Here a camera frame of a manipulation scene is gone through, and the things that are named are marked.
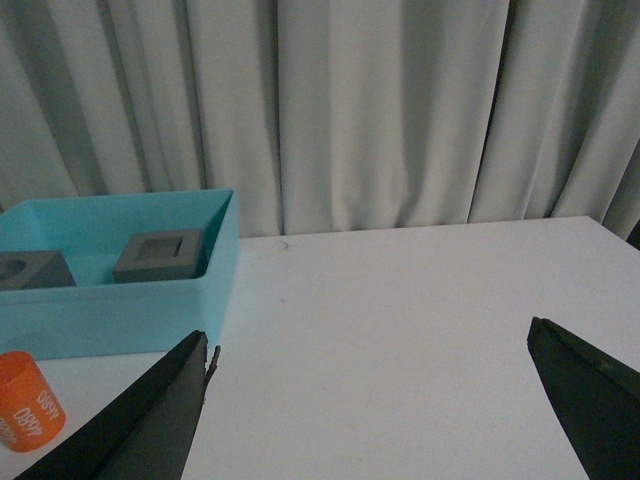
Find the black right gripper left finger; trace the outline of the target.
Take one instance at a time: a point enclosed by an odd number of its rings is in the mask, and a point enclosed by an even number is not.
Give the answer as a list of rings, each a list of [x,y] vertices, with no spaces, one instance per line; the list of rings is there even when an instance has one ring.
[[[180,479],[220,348],[194,331],[20,479]]]

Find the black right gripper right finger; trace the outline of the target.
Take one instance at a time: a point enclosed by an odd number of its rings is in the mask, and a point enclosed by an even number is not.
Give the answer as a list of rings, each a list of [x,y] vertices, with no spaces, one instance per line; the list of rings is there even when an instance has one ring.
[[[590,479],[639,477],[639,372],[546,318],[527,348],[551,407]]]

